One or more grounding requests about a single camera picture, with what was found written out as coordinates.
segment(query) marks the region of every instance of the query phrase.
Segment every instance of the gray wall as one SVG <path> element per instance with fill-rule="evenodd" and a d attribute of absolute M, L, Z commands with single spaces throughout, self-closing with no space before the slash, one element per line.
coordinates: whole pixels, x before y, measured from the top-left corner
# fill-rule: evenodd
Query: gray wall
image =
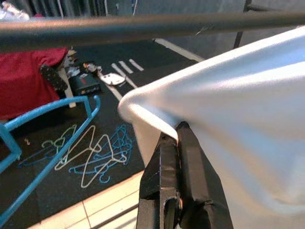
<path fill-rule="evenodd" d="M 242 12 L 245 0 L 138 0 L 137 15 L 140 14 L 186 14 L 211 12 Z M 131 14 L 131 0 L 108 0 L 109 12 L 114 14 L 115 3 L 119 3 L 119 15 Z M 305 0 L 253 0 L 253 4 L 282 10 L 305 10 Z M 241 45 L 289 30 L 289 28 L 245 32 Z M 203 58 L 210 58 L 231 50 L 236 33 L 168 38 Z"/>

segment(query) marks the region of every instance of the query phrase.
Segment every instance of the black pole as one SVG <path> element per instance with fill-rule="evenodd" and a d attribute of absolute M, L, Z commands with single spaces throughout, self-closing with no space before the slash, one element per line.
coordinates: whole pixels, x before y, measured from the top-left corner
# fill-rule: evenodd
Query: black pole
<path fill-rule="evenodd" d="M 305 12 L 153 15 L 0 22 L 0 52 L 305 24 Z"/>

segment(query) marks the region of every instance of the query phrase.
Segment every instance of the red cloth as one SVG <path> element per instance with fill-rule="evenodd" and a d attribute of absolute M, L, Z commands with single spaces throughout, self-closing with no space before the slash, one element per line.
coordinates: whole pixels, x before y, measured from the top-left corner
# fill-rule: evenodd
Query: red cloth
<path fill-rule="evenodd" d="M 58 100 L 53 87 L 39 72 L 45 63 L 60 63 L 68 49 L 0 54 L 0 120 L 15 118 Z"/>

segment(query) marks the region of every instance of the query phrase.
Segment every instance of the black rubber floor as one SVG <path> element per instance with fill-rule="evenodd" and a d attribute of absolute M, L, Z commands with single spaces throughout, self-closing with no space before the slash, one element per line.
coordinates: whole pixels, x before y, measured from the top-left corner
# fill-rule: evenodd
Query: black rubber floor
<path fill-rule="evenodd" d="M 111 67 L 112 63 L 116 63 L 123 70 L 118 62 L 124 61 L 134 71 L 132 74 L 125 73 L 137 86 L 145 85 L 196 63 L 196 61 L 188 60 L 153 41 L 80 47 L 76 48 L 76 51 L 76 57 L 80 62 L 95 61 L 97 65 L 102 66 L 104 74 L 115 73 L 115 70 Z M 129 59 L 135 60 L 144 68 L 144 71 L 140 72 L 134 68 L 129 63 Z M 121 125 L 125 125 L 130 138 L 134 138 L 131 125 L 125 123 L 117 113 L 118 100 L 104 84 L 101 83 L 101 87 L 102 93 L 100 94 L 100 98 L 102 107 L 90 124 L 96 126 L 93 142 L 97 142 L 102 134 L 112 136 L 116 128 Z M 118 91 L 124 95 L 131 89 L 132 87 L 125 85 L 118 89 Z M 90 98 L 90 103 L 93 108 L 93 98 Z M 14 130 L 13 135 L 23 150 L 21 160 L 38 152 L 44 141 L 55 141 L 70 126 L 74 124 L 79 126 L 85 117 L 86 114 L 83 105 L 78 104 L 77 107 L 72 109 L 68 107 L 57 109 Z M 90 138 L 91 135 L 87 135 L 82 140 L 82 143 L 79 144 L 74 154 L 86 148 Z M 8 149 L 1 142 L 0 160 L 7 154 Z M 3 228 L 27 228 L 125 180 L 144 168 L 139 149 L 135 142 L 129 163 L 127 165 L 117 164 L 109 168 L 106 172 L 104 179 L 106 180 L 110 177 L 109 183 L 102 184 L 97 177 L 88 188 L 81 188 L 81 175 L 69 173 L 69 168 L 85 163 L 88 154 L 86 153 L 80 156 L 60 171 L 51 171 Z M 49 161 L 50 159 L 45 159 L 34 165 L 22 168 L 17 168 L 18 162 L 16 162 L 0 175 L 0 213 L 9 206 Z M 89 178 L 91 176 L 86 176 L 85 183 Z"/>

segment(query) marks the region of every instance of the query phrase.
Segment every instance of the white fabric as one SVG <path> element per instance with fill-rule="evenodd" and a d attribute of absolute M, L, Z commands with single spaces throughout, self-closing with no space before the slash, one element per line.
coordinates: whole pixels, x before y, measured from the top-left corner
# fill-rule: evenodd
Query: white fabric
<path fill-rule="evenodd" d="M 229 51 L 123 97 L 148 163 L 187 121 L 222 181 L 235 229 L 305 228 L 305 27 Z"/>

